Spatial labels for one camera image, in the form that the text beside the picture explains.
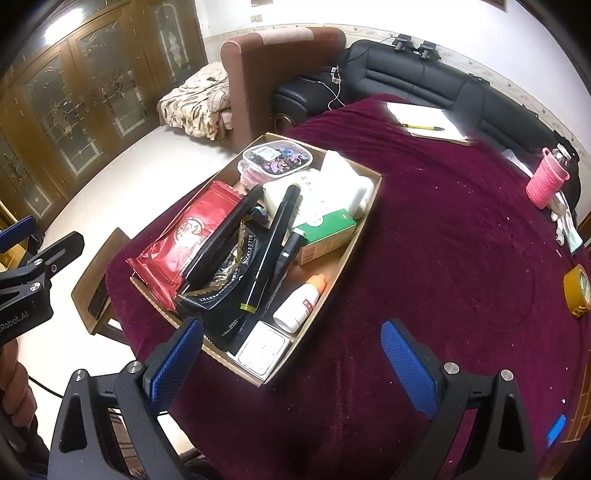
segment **white wall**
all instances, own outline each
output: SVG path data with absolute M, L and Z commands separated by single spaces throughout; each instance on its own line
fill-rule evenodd
M 521 86 L 591 152 L 591 96 L 550 32 L 516 0 L 507 0 L 506 11 L 481 0 L 274 0 L 260 7 L 250 0 L 196 0 L 196 6 L 204 37 L 262 25 L 332 23 L 435 42 Z M 262 23 L 250 22 L 256 14 Z M 591 170 L 584 176 L 591 180 Z M 591 209 L 587 185 L 581 213 Z

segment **human hand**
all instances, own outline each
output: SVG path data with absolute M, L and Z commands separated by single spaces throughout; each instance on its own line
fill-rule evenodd
M 18 362 L 16 339 L 2 347 L 0 353 L 0 390 L 4 392 L 2 408 L 11 416 L 15 427 L 30 427 L 37 402 L 29 386 L 27 369 Z

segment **blue object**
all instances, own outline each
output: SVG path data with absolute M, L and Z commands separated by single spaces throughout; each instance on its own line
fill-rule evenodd
M 556 423 L 548 432 L 548 435 L 546 435 L 546 448 L 552 447 L 552 444 L 556 441 L 558 435 L 560 435 L 560 432 L 562 432 L 565 425 L 566 417 L 564 415 L 561 415 L 560 417 L 558 417 L 558 420 L 556 420 Z
M 154 414 L 172 406 L 201 351 L 203 325 L 198 320 L 191 321 L 150 383 L 150 409 Z
M 435 382 L 392 322 L 382 325 L 382 348 L 414 408 L 432 419 L 437 413 Z
M 30 237 L 37 229 L 37 221 L 28 216 L 0 232 L 0 254 L 8 252 L 16 244 Z

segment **white bottle with orange cap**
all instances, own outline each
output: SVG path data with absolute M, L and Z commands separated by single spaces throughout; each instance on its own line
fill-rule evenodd
M 286 332 L 296 333 L 309 317 L 326 288 L 326 276 L 314 275 L 294 291 L 273 314 L 273 319 Z

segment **tape roll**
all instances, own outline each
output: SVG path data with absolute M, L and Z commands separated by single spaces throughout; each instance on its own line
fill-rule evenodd
M 591 310 L 591 285 L 581 264 L 564 276 L 564 296 L 569 311 L 575 318 Z

